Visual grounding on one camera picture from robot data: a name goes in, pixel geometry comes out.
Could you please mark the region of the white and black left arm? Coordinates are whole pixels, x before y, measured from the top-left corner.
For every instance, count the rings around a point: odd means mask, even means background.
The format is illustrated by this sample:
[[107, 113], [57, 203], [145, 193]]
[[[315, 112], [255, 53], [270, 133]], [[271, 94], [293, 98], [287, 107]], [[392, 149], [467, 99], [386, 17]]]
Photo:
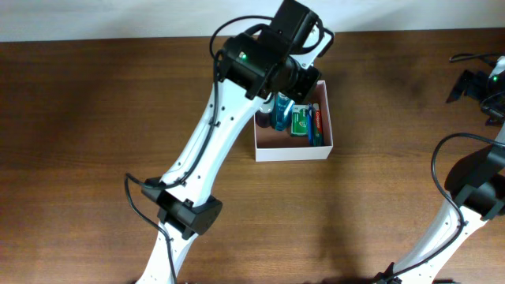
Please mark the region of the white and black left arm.
[[213, 87], [204, 113], [183, 152], [161, 177], [139, 185], [159, 206], [157, 240], [140, 283], [175, 283], [197, 237], [219, 216], [212, 196], [215, 177], [234, 141], [269, 99], [285, 95], [303, 103], [320, 72], [313, 67], [332, 40], [307, 6], [284, 1], [273, 17], [226, 40], [211, 53]]

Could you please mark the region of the green soap bar pack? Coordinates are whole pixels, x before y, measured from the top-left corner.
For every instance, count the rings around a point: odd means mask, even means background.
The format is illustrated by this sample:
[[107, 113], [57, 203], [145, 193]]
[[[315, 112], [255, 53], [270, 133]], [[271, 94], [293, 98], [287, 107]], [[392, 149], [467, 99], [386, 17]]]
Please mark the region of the green soap bar pack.
[[294, 105], [291, 116], [291, 136], [308, 136], [307, 135], [307, 105]]

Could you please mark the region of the teal mouthwash bottle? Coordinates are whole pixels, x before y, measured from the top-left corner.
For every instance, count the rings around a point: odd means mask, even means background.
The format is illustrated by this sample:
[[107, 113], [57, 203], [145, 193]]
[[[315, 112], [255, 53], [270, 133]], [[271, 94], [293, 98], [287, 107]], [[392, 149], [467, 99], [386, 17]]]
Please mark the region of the teal mouthwash bottle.
[[271, 115], [273, 129], [284, 131], [290, 125], [294, 104], [292, 99], [280, 92], [275, 95], [275, 105]]

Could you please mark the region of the red and green toothpaste tube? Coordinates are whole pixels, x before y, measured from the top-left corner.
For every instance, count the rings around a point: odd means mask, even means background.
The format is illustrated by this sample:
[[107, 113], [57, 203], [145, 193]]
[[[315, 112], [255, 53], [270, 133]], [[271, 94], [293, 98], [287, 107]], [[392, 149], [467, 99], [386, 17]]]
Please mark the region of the red and green toothpaste tube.
[[322, 116], [318, 103], [312, 105], [312, 114], [313, 145], [316, 147], [324, 146]]

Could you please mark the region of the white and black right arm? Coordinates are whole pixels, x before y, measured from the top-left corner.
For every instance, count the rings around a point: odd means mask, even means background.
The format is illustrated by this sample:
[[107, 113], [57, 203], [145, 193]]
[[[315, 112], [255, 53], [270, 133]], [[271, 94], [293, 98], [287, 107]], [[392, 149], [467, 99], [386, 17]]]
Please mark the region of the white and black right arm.
[[[477, 59], [490, 73], [464, 71], [447, 98], [452, 103], [463, 96], [478, 101], [487, 115], [487, 125], [504, 127], [504, 55], [502, 53], [456, 54], [450, 62]], [[440, 183], [436, 159], [441, 147], [453, 139], [467, 138], [484, 148], [458, 160]], [[504, 132], [494, 139], [472, 133], [444, 137], [432, 153], [431, 175], [444, 202], [419, 242], [403, 258], [375, 276], [375, 283], [434, 283], [436, 276], [462, 243], [488, 221], [504, 214]]]

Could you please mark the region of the blue disposable razor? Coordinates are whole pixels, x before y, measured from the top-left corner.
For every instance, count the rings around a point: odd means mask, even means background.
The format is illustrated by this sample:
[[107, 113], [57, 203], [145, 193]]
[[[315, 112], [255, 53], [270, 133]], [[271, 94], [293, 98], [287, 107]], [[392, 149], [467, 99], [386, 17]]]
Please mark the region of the blue disposable razor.
[[306, 118], [307, 118], [307, 135], [308, 135], [308, 139], [309, 139], [309, 145], [311, 147], [314, 146], [314, 138], [313, 138], [313, 126], [312, 126], [312, 104], [309, 103], [307, 105], [307, 111], [306, 111]]

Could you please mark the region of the clear foam soap pump bottle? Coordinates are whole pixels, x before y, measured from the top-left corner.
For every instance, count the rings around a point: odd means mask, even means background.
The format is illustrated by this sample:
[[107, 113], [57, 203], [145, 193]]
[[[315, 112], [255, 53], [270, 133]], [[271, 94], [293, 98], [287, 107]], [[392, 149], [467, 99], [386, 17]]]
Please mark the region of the clear foam soap pump bottle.
[[268, 99], [260, 106], [259, 110], [255, 113], [255, 122], [261, 128], [268, 128], [271, 126], [271, 116], [275, 108], [275, 95], [270, 94]]

